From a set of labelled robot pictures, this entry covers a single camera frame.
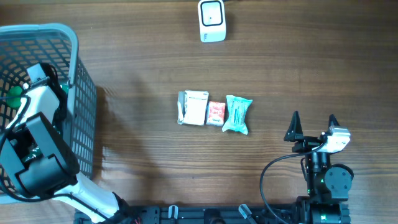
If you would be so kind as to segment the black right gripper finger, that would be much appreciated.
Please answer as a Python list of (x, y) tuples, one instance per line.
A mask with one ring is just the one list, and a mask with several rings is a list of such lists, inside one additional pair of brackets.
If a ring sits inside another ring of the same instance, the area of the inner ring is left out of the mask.
[(286, 142), (303, 141), (303, 130), (298, 111), (293, 112), (290, 126), (284, 136), (284, 141)]
[(340, 126), (339, 122), (337, 121), (336, 117), (334, 114), (329, 115), (329, 120), (328, 120), (328, 127), (336, 127)]

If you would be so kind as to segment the small red orange packet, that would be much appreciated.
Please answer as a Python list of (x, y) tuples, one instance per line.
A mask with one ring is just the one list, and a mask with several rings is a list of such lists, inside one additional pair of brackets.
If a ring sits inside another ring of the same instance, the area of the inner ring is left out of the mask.
[(210, 101), (207, 107), (206, 124), (213, 126), (224, 125), (226, 103)]

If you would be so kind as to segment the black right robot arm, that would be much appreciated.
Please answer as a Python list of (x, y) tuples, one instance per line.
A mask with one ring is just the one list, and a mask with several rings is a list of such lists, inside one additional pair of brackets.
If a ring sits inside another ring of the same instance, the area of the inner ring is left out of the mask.
[(292, 152), (301, 156), (300, 165), (307, 183), (307, 196), (300, 196), (292, 206), (293, 223), (349, 223), (349, 191), (354, 172), (344, 164), (332, 164), (330, 157), (350, 142), (348, 128), (329, 115), (328, 129), (319, 137), (305, 136), (299, 112), (293, 112), (284, 141), (293, 142)]

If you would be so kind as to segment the green lid jar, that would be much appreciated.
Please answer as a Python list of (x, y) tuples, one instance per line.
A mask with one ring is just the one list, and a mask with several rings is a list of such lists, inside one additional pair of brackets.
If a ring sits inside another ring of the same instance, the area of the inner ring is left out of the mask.
[[(62, 89), (68, 96), (69, 86), (66, 83), (61, 83)], [(21, 86), (12, 87), (5, 96), (1, 97), (1, 101), (5, 101), (6, 105), (13, 110), (17, 110), (22, 106), (22, 97), (28, 96), (32, 101), (30, 102), (32, 105), (38, 105), (40, 100), (55, 98), (59, 100), (55, 96), (55, 93), (47, 86), (39, 86), (35, 88), (29, 88), (28, 90), (23, 90)]]

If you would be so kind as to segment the teal wipes packet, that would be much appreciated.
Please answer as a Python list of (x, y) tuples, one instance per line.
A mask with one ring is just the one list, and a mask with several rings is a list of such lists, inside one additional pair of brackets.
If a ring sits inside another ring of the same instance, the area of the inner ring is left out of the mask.
[(246, 113), (250, 107), (252, 100), (248, 100), (239, 96), (227, 95), (228, 119), (225, 121), (222, 132), (227, 130), (240, 132), (248, 135), (248, 127), (245, 123)]

